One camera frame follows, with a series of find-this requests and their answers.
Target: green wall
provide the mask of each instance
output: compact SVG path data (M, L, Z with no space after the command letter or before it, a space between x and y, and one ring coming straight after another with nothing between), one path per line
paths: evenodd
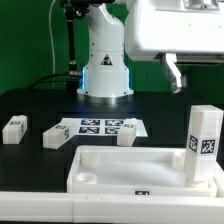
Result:
M12 88L25 88L40 77L52 74L48 12L52 0L0 1L0 94ZM108 11L125 21L125 6L108 5ZM66 21L59 1L54 7L53 35L56 72L67 71L68 42ZM75 21L77 63L88 62L88 27L86 19ZM125 56L130 69L130 85L136 91L170 92L170 84L159 63L133 62ZM189 88L211 102L223 102L224 67L181 67Z

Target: black tabletop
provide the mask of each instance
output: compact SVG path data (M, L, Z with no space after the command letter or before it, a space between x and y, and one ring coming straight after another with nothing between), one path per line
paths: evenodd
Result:
M137 137L133 146L185 147L191 105L203 104L208 102L187 93L137 92L128 102L99 105L65 90L10 90L0 96L0 127L12 116L26 115L28 130L19 145L3 145L0 137L0 191L66 192L78 146L116 146L115 136L74 136L58 150L43 148L42 133L62 118L137 118L148 137Z

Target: white plastic tray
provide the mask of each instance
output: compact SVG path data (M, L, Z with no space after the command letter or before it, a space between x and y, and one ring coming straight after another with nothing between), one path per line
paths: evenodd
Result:
M81 146L68 177L68 192L216 197L213 180L207 183L209 187L185 187L185 173L172 165L174 153L184 151Z

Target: white machine housing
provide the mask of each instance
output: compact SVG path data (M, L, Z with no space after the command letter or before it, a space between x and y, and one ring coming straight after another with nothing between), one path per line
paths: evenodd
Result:
M193 3L189 7L188 2L210 2L211 7ZM158 61L161 55L174 53L177 62L178 56L183 62L224 61L224 3L130 0L127 7L125 47L132 60Z

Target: tall white block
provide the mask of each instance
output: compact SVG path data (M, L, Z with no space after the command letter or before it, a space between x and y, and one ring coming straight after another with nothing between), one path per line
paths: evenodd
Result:
M136 138L136 126L138 120L126 119L122 127L119 129L117 133L117 145L120 146L132 146L135 138Z
M2 130L3 144L19 144L27 130L27 117L13 116Z
M223 111L211 106L192 106L184 172L192 182L213 178Z

